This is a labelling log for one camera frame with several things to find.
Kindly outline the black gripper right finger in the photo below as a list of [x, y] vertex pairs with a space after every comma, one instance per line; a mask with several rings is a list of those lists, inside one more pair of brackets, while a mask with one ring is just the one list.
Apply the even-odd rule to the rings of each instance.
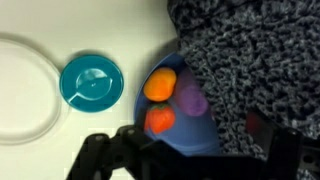
[[246, 130], [267, 154], [262, 180], [296, 180], [302, 134], [292, 128], [281, 127], [258, 110], [246, 116]]

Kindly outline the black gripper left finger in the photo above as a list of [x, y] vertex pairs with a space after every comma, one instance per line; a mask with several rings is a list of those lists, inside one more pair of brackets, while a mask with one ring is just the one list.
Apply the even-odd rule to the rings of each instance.
[[66, 180], [109, 180], [119, 168], [135, 180], [182, 180], [187, 177], [183, 158], [135, 126], [122, 126], [112, 138], [103, 133], [87, 136]]

